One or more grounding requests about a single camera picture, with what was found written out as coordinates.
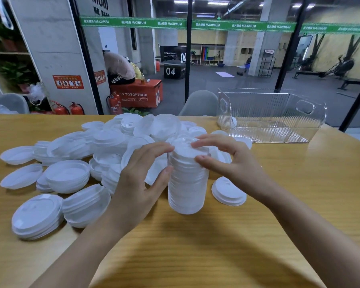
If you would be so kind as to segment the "person's right hand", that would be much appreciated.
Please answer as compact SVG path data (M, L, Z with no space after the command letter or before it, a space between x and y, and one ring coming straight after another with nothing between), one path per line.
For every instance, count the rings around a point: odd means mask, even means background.
M232 156L226 163L226 178L255 200L269 205L272 198L272 181L258 164L245 143L218 134L206 134L191 143L193 148L215 146Z

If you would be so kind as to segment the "tall white lid stack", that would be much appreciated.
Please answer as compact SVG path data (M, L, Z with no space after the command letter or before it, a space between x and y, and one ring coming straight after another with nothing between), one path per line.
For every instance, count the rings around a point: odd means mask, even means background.
M177 213L190 215L200 211L204 205L209 170L196 162L195 157L211 157L209 147L193 148L194 137L176 138L167 153L167 164L173 168L168 183L168 203Z

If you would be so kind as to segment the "person's right forearm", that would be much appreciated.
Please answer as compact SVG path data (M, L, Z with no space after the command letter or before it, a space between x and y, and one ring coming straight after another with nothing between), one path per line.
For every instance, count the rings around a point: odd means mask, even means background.
M355 242L277 184L265 185L257 196L327 288L360 288Z

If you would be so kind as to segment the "person's left forearm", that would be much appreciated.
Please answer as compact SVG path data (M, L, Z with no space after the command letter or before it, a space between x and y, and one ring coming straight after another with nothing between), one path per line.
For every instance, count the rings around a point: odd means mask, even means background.
M102 260L144 217L104 213L29 288L88 288Z

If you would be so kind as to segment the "grey plastic chair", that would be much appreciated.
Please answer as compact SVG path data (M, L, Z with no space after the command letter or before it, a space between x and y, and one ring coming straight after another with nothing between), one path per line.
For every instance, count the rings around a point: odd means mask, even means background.
M0 106L18 114L30 114L27 100L24 96L15 93L2 94L0 96Z
M217 113L218 97L211 91L198 90L189 95L178 116L212 116Z

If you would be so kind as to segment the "green leafy plant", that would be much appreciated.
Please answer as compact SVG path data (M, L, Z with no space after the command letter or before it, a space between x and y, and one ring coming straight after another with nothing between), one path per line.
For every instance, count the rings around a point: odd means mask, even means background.
M136 108L136 107L122 107L123 113L138 114L140 116L146 116L151 114L148 108Z

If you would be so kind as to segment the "clear ribbed plastic bin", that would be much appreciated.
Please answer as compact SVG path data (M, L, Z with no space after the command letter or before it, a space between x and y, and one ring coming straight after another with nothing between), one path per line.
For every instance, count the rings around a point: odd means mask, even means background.
M256 143L308 143L327 118L324 102L285 89L219 88L217 124Z

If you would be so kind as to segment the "loose pile of white lids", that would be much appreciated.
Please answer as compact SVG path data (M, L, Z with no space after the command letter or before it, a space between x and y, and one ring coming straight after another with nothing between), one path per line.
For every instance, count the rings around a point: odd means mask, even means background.
M177 116L124 113L110 121L82 124L82 131L53 141L19 146L4 151L0 159L9 165L28 164L1 182L4 189L17 190L36 184L42 195L23 203L11 219L12 232L21 240L42 238L66 221L85 228L107 209L121 171L135 149L154 142L206 134L195 122ZM209 146L211 157L231 163L231 155ZM149 169L145 183L150 186L167 167L167 154L159 156Z

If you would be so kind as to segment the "orange soft plyo box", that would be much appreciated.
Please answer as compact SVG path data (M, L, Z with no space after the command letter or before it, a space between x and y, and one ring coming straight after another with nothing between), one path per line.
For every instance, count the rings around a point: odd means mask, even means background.
M110 85L110 92L120 96L121 106L125 108L156 108L163 101L163 83L159 79Z

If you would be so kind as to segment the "red fire extinguisher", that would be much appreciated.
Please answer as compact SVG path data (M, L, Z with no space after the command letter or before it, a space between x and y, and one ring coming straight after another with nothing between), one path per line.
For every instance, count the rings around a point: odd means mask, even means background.
M85 111L83 109L83 107L75 102L70 102L70 106L69 106L69 111L71 113L71 115L85 115Z
M107 107L110 115L120 115L123 114L123 109L121 106L121 97L116 93L110 93L106 98Z
M70 112L68 110L67 107L63 106L62 104L56 102L56 101L51 101L52 102L52 110L54 112L54 114L56 115L70 115Z

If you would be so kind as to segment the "black soft plyo box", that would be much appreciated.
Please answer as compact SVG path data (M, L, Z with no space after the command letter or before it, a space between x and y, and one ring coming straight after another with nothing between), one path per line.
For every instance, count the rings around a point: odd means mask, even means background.
M163 78L184 79L186 74L186 46L161 46L160 60L163 63Z

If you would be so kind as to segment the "wooden cubby shelf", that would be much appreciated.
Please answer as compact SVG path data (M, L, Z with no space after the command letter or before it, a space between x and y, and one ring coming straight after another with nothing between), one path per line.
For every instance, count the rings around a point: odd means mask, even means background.
M190 46L190 64L199 66L221 66L223 64L225 44L192 43Z

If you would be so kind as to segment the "green banner strip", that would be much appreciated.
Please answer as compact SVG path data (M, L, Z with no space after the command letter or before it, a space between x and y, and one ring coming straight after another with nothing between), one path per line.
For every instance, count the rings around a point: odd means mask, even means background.
M187 19L80 16L83 27L187 29ZM294 22L239 21L220 19L193 19L192 30L246 31L292 33ZM303 23L302 34L354 34L360 35L360 24Z

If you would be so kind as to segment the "white plastic bag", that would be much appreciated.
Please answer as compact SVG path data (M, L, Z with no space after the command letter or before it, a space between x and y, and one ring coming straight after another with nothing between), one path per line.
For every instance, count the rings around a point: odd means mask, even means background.
M44 99L47 98L46 90L42 82L31 84L28 87L28 94L26 95L28 101L34 106L40 106Z

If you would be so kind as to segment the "black metal post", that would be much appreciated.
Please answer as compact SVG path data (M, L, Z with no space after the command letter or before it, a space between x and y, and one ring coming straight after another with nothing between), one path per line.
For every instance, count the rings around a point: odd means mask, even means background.
M360 110L360 93L358 94L357 98L355 99L353 105L351 106L350 110L348 111L346 117L344 118L343 122L339 127L339 131L346 132L348 127L350 126L351 122L355 118L356 114Z
M292 63L294 54L296 52L298 42L299 42L299 33L301 31L302 24L304 22L307 6L309 5L310 0L302 0L301 6L298 10L298 15L296 19L296 25L294 31L291 34L289 44L284 56L284 60L282 66L279 71L279 75L275 84L274 92L279 93L282 89L284 79L286 77L286 73Z
M192 13L193 0L187 0L187 42L186 42L186 73L185 73L185 92L184 103L189 97L189 83L190 83L190 62L191 62L191 43L192 43Z

